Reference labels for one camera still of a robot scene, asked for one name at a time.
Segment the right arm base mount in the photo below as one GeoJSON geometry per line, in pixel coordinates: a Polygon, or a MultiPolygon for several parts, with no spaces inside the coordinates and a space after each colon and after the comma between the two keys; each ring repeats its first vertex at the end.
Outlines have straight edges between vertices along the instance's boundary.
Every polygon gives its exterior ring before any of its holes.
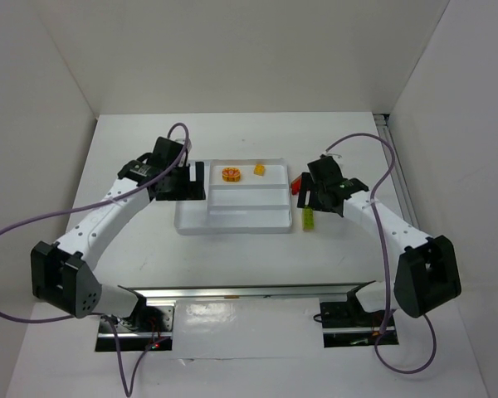
{"type": "Polygon", "coordinates": [[[384,311],[366,313],[346,302],[321,302],[312,318],[322,326],[325,348],[373,346],[379,337],[384,311]]]}

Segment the small yellow lego brick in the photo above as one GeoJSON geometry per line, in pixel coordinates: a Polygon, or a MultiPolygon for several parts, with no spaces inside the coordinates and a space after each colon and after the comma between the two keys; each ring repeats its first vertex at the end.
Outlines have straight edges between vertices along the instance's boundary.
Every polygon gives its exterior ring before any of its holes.
{"type": "Polygon", "coordinates": [[[266,168],[262,164],[256,164],[254,167],[254,174],[257,176],[264,176],[265,175],[266,168]]]}

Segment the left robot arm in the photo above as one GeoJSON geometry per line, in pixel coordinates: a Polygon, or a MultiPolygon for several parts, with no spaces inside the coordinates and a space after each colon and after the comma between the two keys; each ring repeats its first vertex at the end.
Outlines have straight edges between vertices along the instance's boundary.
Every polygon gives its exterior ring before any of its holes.
{"type": "Polygon", "coordinates": [[[100,314],[138,330],[162,317],[145,296],[102,284],[95,267],[114,238],[153,201],[205,199],[204,164],[190,165],[189,139],[157,139],[154,149],[126,163],[99,206],[76,226],[31,252],[33,295],[74,318],[100,314]]]}

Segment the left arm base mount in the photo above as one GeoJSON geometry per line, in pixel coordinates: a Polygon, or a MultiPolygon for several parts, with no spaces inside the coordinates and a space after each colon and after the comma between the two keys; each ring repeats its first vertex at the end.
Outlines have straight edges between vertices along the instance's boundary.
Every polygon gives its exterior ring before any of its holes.
{"type": "Polygon", "coordinates": [[[149,344],[153,344],[153,352],[166,352],[172,350],[173,325],[175,316],[175,302],[154,300],[148,303],[156,308],[156,313],[148,315],[146,320],[138,327],[129,328],[124,320],[111,316],[110,321],[101,319],[95,340],[96,352],[116,352],[116,331],[120,350],[122,352],[141,352],[149,344]]]}

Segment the green yellow lego stack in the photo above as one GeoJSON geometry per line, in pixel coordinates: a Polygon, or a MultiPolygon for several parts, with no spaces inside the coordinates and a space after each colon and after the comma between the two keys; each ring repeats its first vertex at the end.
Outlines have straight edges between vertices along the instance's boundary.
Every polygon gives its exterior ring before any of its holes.
{"type": "Polygon", "coordinates": [[[312,231],[315,228],[314,210],[308,206],[302,209],[302,229],[312,231]]]}

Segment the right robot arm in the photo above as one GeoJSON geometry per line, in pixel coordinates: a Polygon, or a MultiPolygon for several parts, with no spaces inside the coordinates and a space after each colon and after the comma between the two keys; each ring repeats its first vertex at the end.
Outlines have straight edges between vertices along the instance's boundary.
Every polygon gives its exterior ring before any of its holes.
{"type": "Polygon", "coordinates": [[[297,206],[337,214],[374,238],[383,238],[383,258],[396,267],[394,276],[361,285],[348,293],[354,308],[365,313],[402,310],[412,318],[457,298],[461,280],[452,242],[431,237],[408,224],[371,196],[357,178],[343,176],[329,156],[308,164],[300,176],[297,206]]]}

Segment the round orange lego piece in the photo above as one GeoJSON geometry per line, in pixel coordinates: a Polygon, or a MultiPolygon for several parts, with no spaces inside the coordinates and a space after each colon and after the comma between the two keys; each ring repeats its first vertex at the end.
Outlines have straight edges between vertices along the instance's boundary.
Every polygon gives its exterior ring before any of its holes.
{"type": "Polygon", "coordinates": [[[221,172],[221,176],[224,182],[240,182],[242,172],[237,167],[225,167],[221,172]]]}

